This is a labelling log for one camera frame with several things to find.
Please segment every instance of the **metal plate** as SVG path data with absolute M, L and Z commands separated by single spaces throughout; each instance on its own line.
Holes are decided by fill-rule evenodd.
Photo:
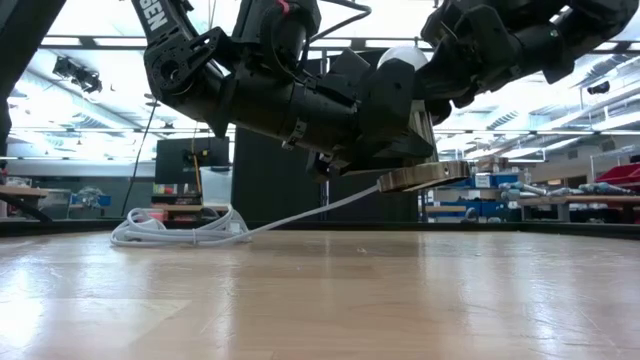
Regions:
M 427 163 L 394 170 L 378 179 L 383 193 L 428 189 L 467 179 L 471 169 L 466 161 Z

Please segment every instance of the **white sphere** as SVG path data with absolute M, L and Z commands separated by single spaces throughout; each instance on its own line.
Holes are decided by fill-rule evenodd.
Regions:
M 425 66 L 429 62 L 422 50 L 418 49 L 415 46 L 396 46 L 387 50 L 387 52 L 382 55 L 380 61 L 378 62 L 378 68 L 380 68 L 382 64 L 391 59 L 400 59 L 406 63 L 409 63 L 413 65 L 416 71 L 418 71 L 421 67 Z

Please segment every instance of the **computer monitor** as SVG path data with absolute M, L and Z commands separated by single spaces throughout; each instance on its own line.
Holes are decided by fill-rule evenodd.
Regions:
M 156 184 L 196 183 L 192 141 L 199 167 L 229 170 L 229 138 L 160 140 L 156 156 Z

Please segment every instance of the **white cable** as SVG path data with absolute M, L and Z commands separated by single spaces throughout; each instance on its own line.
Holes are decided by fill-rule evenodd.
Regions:
M 221 246 L 246 242 L 251 236 L 260 232 L 271 230 L 307 216 L 337 209 L 378 190 L 379 188 L 376 185 L 331 205 L 276 221 L 252 231 L 249 231 L 242 216 L 231 205 L 229 205 L 229 212 L 222 218 L 191 230 L 167 230 L 161 221 L 153 218 L 146 210 L 133 209 L 127 215 L 127 220 L 111 233 L 111 243 L 116 246 L 151 247 L 176 244 Z

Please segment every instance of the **red container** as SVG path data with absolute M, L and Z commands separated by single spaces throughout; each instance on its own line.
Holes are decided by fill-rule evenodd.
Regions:
M 596 179 L 596 182 L 606 182 L 611 185 L 640 190 L 640 164 L 616 166 Z

